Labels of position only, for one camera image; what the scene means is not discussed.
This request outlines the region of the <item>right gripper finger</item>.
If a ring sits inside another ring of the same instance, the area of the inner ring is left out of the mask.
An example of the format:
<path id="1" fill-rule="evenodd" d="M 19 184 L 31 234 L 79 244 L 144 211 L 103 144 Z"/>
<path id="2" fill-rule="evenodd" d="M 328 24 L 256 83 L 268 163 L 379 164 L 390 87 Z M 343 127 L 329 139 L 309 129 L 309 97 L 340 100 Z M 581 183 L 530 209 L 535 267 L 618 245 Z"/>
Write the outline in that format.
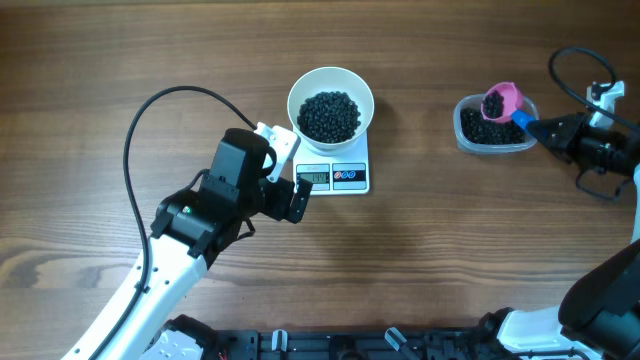
<path id="1" fill-rule="evenodd" d="M 564 163 L 572 163 L 573 160 L 568 154 L 568 147 L 571 139 L 548 129 L 534 128 L 530 134 L 556 159 Z"/>
<path id="2" fill-rule="evenodd" d="M 570 120 L 569 115 L 555 117 L 551 119 L 536 120 L 533 119 L 526 126 L 529 133 L 549 133 L 556 131 Z"/>

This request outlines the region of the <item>pink scoop with blue handle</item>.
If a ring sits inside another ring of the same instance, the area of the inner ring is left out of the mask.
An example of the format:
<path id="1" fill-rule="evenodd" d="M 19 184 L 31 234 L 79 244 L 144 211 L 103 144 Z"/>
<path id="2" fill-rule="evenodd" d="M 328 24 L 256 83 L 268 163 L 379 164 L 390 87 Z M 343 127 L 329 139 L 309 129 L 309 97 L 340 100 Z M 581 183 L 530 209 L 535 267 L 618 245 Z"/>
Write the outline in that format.
<path id="1" fill-rule="evenodd" d="M 491 87 L 485 93 L 484 97 L 493 91 L 499 92 L 504 97 L 503 115 L 497 119 L 489 119 L 483 114 L 481 104 L 481 114 L 483 118 L 496 123 L 513 122 L 523 131 L 527 132 L 527 124 L 536 118 L 524 111 L 524 95 L 522 92 L 513 82 L 501 82 Z"/>

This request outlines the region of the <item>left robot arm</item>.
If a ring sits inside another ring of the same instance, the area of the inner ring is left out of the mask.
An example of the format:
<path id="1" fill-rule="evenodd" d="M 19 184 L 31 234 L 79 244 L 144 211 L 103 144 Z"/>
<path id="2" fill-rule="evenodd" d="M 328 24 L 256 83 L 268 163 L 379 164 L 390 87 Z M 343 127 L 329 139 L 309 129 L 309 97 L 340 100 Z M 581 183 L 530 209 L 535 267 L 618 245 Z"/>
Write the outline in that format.
<path id="1" fill-rule="evenodd" d="M 299 136 L 264 124 L 225 132 L 212 165 L 156 211 L 143 251 L 124 282 L 68 359 L 204 359 L 215 353 L 192 320 L 167 319 L 218 255 L 245 238 L 243 226 L 261 213 L 276 221 L 302 219 L 311 185 L 282 178 Z"/>

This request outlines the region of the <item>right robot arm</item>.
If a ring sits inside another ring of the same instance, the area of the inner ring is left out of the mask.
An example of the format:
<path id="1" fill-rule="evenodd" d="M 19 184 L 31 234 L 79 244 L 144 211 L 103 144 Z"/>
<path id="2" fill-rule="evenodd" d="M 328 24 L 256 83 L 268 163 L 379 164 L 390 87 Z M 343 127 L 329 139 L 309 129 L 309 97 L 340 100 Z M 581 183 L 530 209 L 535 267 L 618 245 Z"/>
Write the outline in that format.
<path id="1" fill-rule="evenodd" d="M 586 113 L 535 120 L 517 111 L 512 120 L 553 155 L 582 174 L 613 173 L 639 183 L 639 142 L 594 122 Z M 639 236 L 580 278 L 557 307 L 504 308 L 466 331 L 472 359 L 636 359 L 639 356 Z"/>

